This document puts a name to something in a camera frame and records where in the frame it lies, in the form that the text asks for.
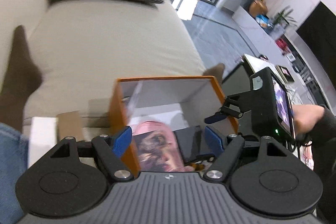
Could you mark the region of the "person's right hand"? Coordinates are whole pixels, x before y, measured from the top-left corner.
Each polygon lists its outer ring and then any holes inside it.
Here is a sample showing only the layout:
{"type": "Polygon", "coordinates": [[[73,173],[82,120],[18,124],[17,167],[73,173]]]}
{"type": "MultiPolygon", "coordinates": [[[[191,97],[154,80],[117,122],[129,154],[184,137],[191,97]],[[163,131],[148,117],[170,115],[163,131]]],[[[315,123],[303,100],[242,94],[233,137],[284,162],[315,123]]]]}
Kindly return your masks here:
{"type": "Polygon", "coordinates": [[[294,105],[294,129],[297,135],[310,132],[323,118],[325,108],[318,105],[294,105]]]}

